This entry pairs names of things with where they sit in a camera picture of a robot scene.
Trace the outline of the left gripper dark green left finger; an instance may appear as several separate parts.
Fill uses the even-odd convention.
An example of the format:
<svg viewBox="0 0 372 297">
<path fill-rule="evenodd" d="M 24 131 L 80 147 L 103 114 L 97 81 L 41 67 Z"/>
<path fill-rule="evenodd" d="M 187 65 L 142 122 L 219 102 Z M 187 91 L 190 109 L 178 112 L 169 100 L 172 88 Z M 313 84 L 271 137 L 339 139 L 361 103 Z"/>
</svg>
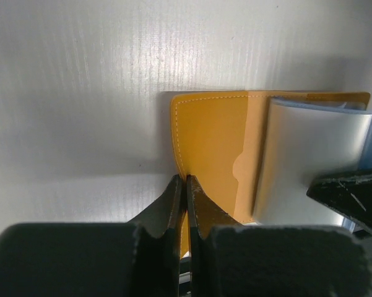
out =
<svg viewBox="0 0 372 297">
<path fill-rule="evenodd" d="M 126 223 L 19 223 L 0 234 L 0 296 L 178 296 L 183 182 Z"/>
</svg>

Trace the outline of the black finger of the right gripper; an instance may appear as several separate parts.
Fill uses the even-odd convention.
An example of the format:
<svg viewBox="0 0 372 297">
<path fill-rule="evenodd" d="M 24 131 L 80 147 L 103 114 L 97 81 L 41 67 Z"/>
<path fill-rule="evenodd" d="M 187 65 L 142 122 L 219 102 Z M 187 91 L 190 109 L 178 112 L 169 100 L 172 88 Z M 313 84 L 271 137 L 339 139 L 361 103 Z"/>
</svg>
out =
<svg viewBox="0 0 372 297">
<path fill-rule="evenodd" d="M 372 169 L 317 177 L 306 195 L 372 234 Z"/>
</svg>

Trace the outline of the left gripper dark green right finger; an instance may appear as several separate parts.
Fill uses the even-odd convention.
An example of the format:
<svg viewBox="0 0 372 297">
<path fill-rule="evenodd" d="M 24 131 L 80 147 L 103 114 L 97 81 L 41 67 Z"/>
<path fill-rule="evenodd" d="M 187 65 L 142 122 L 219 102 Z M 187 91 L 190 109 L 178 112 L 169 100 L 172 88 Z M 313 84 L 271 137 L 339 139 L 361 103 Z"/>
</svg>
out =
<svg viewBox="0 0 372 297">
<path fill-rule="evenodd" d="M 365 251 L 330 226 L 244 226 L 186 181 L 193 296 L 370 296 Z"/>
</svg>

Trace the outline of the yellow leather card holder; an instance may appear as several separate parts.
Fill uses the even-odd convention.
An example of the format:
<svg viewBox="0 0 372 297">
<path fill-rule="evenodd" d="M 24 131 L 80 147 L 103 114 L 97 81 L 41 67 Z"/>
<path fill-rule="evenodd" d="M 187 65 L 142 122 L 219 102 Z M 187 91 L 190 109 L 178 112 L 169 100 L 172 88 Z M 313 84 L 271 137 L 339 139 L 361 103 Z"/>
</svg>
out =
<svg viewBox="0 0 372 297">
<path fill-rule="evenodd" d="M 175 96 L 171 138 L 182 178 L 242 224 L 354 222 L 310 199 L 324 173 L 372 168 L 368 93 L 204 92 Z"/>
</svg>

